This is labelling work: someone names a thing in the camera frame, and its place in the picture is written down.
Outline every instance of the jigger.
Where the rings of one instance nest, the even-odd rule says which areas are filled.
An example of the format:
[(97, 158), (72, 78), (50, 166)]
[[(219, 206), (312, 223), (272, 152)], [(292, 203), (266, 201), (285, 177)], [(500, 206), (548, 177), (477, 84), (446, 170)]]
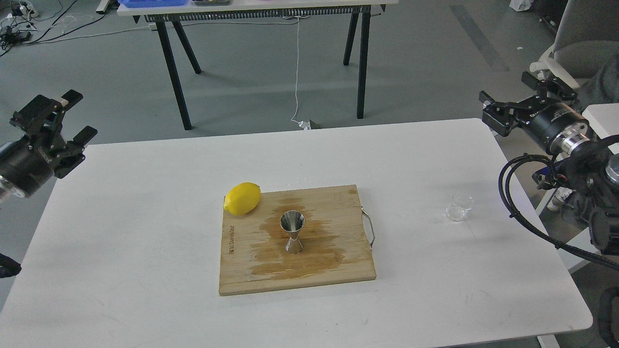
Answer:
[(303, 245), (299, 240), (299, 231), (305, 224), (303, 214), (298, 211), (287, 211), (282, 215), (279, 222), (284, 231), (290, 235), (288, 243), (286, 243), (286, 251), (291, 254), (298, 254), (303, 251)]

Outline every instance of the yellow lemon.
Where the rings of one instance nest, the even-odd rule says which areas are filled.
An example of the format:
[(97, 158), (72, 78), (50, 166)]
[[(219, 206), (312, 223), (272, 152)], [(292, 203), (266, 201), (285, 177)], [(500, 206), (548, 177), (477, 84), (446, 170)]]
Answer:
[(232, 215), (245, 215), (260, 201), (260, 186), (242, 183), (233, 187), (223, 201), (223, 209)]

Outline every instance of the cutting board handle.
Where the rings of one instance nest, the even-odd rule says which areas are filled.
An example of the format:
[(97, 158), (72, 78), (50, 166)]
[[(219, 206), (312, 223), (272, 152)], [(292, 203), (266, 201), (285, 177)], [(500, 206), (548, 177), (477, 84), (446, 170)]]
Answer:
[(367, 211), (365, 211), (363, 207), (361, 207), (361, 214), (362, 216), (365, 216), (366, 218), (368, 218), (368, 221), (370, 222), (370, 228), (372, 229), (372, 241), (370, 241), (370, 250), (373, 250), (372, 245), (374, 244), (374, 241), (376, 240), (376, 235), (374, 234), (374, 226), (372, 226), (372, 219), (370, 218), (370, 215), (368, 214)]

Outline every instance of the table top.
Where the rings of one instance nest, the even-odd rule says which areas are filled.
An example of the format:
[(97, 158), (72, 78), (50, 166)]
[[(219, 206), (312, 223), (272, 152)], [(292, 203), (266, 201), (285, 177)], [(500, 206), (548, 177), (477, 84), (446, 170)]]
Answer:
[[(619, 103), (589, 105), (582, 116), (600, 138), (619, 134)], [(610, 146), (610, 150), (619, 153), (619, 144)]]
[[(478, 119), (91, 145), (58, 180), (2, 347), (443, 347), (588, 328), (553, 246), (508, 218)], [(377, 278), (221, 297), (222, 201), (356, 184)], [(475, 206), (444, 210), (456, 191)], [(514, 201), (543, 229), (518, 182)]]
[(231, 0), (227, 6), (198, 6), (187, 0), (182, 6), (132, 7), (120, 5), (118, 15), (179, 14), (190, 12), (245, 11), (291, 9), (304, 7), (332, 7), (397, 4), (399, 0)]

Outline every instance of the wooden cutting board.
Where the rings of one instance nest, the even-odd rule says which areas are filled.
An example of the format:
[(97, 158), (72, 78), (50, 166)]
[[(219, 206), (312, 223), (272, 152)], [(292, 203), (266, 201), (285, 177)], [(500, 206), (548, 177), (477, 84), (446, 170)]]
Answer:
[[(303, 251), (285, 250), (280, 218), (300, 211)], [(239, 295), (376, 278), (356, 185), (262, 193), (251, 212), (223, 212), (219, 294)]]

